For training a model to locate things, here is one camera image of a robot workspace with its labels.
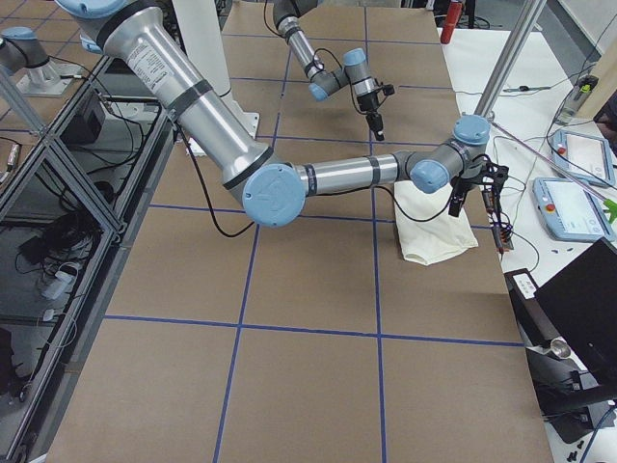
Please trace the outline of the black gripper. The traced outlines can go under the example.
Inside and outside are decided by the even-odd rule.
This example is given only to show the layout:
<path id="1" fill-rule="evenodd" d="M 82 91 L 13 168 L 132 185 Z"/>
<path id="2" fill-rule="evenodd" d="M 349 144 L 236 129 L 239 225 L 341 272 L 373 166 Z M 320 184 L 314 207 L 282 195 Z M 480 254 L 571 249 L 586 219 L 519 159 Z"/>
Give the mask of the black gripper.
<path id="1" fill-rule="evenodd" d="M 369 129 L 374 135 L 377 141 L 384 141 L 384 123 L 382 116 L 378 113 L 378 109 L 381 105 L 378 91 L 369 92 L 364 95 L 357 95 L 356 101 L 358 103 L 359 110 L 362 114 L 366 115 L 366 121 Z"/>
<path id="2" fill-rule="evenodd" d="M 463 210 L 468 192 L 482 183 L 482 175 L 473 177 L 458 176 L 455 179 L 455 190 L 450 195 L 448 203 L 448 215 L 458 218 Z"/>

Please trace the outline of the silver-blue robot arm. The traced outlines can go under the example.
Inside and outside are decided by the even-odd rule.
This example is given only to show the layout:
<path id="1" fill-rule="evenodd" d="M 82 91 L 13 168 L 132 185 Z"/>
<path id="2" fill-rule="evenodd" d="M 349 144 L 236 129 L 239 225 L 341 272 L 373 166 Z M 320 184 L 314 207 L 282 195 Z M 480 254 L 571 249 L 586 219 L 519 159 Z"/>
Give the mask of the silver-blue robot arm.
<path id="1" fill-rule="evenodd" d="M 394 88 L 373 76 L 362 48 L 346 52 L 341 59 L 335 59 L 337 68 L 327 69 L 319 54 L 331 54 L 332 51 L 324 47 L 313 48 L 300 25 L 300 18 L 318 5 L 317 1 L 275 1 L 273 23 L 276 34 L 285 40 L 302 67 L 313 98 L 324 101 L 349 88 L 356 112 L 365 117 L 374 138 L 383 141 L 384 123 L 379 109 L 394 94 Z"/>
<path id="2" fill-rule="evenodd" d="M 100 51 L 124 61 L 167 111 L 214 161 L 223 186 L 257 224 L 292 222 L 308 197 L 362 191 L 408 180 L 433 194 L 453 190 L 446 209 L 459 214 L 468 191 L 489 173 L 485 148 L 490 124 L 465 115 L 450 138 L 431 151 L 397 151 L 296 166 L 253 138 L 163 26 L 152 1 L 62 1 Z"/>

